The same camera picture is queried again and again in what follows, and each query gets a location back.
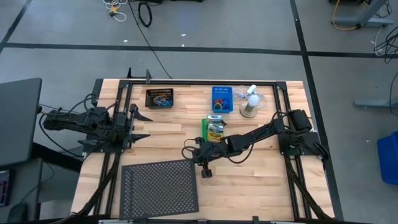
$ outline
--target black perforated mat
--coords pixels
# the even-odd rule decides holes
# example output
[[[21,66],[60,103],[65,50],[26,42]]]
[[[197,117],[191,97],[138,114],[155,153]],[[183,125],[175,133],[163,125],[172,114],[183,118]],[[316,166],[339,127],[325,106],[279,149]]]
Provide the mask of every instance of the black perforated mat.
[[[199,212],[192,160],[122,166],[120,220]]]

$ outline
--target blue basket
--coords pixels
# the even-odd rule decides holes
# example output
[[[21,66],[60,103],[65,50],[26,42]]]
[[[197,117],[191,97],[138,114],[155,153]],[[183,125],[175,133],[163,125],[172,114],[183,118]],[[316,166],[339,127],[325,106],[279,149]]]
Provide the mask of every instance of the blue basket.
[[[385,183],[398,185],[398,131],[377,140],[381,178]]]
[[[216,99],[223,100],[223,108],[220,110],[215,109],[214,101]],[[234,99],[232,87],[228,86],[213,86],[211,89],[211,107],[215,113],[229,113],[234,110]]]

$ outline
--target blue plastic basket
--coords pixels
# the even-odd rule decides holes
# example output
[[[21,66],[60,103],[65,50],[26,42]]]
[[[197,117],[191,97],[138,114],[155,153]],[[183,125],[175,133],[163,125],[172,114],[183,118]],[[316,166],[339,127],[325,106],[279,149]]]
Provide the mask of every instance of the blue plastic basket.
[[[223,102],[228,104],[228,109],[216,110],[214,107],[214,100],[222,99]],[[229,113],[234,110],[234,99],[232,87],[228,86],[213,86],[211,89],[211,107],[215,113]]]
[[[381,178],[385,183],[398,185],[398,131],[377,140]]]

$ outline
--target gray floor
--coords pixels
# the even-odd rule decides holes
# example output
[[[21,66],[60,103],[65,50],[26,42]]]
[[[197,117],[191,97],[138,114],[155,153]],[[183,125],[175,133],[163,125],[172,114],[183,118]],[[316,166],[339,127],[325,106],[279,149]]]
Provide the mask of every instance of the gray floor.
[[[296,2],[309,51],[372,53],[371,41],[377,28],[338,31],[330,24],[333,5],[327,0]],[[1,3],[0,38],[25,0]],[[397,1],[391,1],[391,5],[398,11]],[[338,14],[358,14],[363,9],[341,6]],[[289,0],[166,1],[152,10],[153,24],[143,31],[153,46],[300,50]],[[126,22],[107,16],[101,0],[33,0],[9,43],[146,46],[128,6],[122,6],[121,12],[127,14]],[[393,13],[391,18],[398,25],[398,14]],[[383,29],[379,41],[394,27]],[[174,78],[302,80],[310,101],[301,56],[157,54]],[[381,180],[376,141],[397,129],[398,118],[388,110],[353,106],[355,99],[388,97],[390,82],[398,71],[396,60],[385,65],[376,58],[310,57],[310,63],[345,220],[397,223],[398,186]],[[156,78],[167,78],[149,51],[5,48],[0,54],[0,82],[40,77],[40,102],[70,108],[91,92],[96,78],[125,77],[128,67],[132,67],[133,75],[143,75],[148,68]],[[84,138],[71,131],[49,134],[66,148],[79,146],[77,140]],[[35,141],[58,150],[38,129]],[[40,201],[59,201],[43,207],[45,218],[65,215],[60,211],[68,210],[75,193],[78,175],[58,167],[55,172],[40,191]],[[45,167],[43,179],[50,174]]]

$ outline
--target wooden table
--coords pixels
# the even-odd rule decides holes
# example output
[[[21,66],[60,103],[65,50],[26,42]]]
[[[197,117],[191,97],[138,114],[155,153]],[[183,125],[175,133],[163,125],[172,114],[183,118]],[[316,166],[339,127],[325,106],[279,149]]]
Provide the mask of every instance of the wooden table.
[[[114,103],[118,83],[118,79],[103,80],[98,106],[109,106]],[[286,82],[286,84],[292,110],[302,109],[310,114],[303,83]],[[173,108],[161,110],[146,108],[146,90],[153,88],[173,88]],[[121,156],[120,165],[182,159],[181,149],[184,140],[201,136],[201,119],[213,114],[211,86],[133,85],[132,89],[131,103],[137,104],[140,113],[153,119],[154,122],[134,121],[136,126],[134,132],[147,133],[150,137],[141,139],[132,145],[132,149],[126,150]],[[265,94],[267,108],[259,110],[254,118],[247,119],[239,113],[239,106],[244,100],[235,100],[234,111],[223,114],[223,119],[228,124],[225,127],[225,135],[244,134],[269,123],[271,116],[276,112],[272,88],[259,86],[257,92]],[[246,154],[247,152],[244,152],[233,159],[239,161]],[[79,211],[97,188],[103,157],[102,153],[93,153],[84,162],[73,200],[73,212]],[[317,156],[302,156],[302,164],[308,191],[325,213],[333,217],[321,160]],[[213,177],[203,179],[200,175],[201,167],[196,166],[200,212],[157,218],[252,220],[252,216],[257,215],[260,220],[294,219],[284,157],[279,153],[277,136],[256,143],[250,158],[242,164],[218,159],[210,163],[210,169],[213,171]],[[111,218],[119,217],[120,171],[119,168]],[[304,217],[301,194],[297,188],[296,192],[300,216]],[[100,214],[105,211],[107,196],[108,189],[103,194]]]

